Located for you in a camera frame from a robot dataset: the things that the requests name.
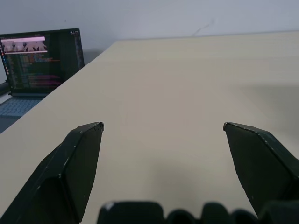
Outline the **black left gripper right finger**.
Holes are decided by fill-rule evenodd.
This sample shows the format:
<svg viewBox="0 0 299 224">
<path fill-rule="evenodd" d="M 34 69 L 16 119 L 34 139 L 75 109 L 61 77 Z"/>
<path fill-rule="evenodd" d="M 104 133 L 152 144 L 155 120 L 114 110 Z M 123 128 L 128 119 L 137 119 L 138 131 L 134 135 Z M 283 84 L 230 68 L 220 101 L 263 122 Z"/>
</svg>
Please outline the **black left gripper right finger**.
<svg viewBox="0 0 299 224">
<path fill-rule="evenodd" d="M 226 122 L 236 174 L 256 214 L 270 201 L 299 198 L 299 160 L 270 132 Z"/>
</svg>

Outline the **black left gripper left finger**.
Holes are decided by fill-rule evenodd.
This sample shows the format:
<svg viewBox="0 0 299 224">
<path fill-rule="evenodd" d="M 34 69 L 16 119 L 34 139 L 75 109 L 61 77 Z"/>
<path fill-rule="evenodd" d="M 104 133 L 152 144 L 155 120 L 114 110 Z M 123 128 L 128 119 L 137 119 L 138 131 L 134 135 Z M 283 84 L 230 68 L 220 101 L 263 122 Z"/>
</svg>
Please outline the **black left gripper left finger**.
<svg viewBox="0 0 299 224">
<path fill-rule="evenodd" d="M 70 131 L 36 167 L 0 218 L 2 224 L 79 224 L 96 176 L 102 122 Z"/>
</svg>

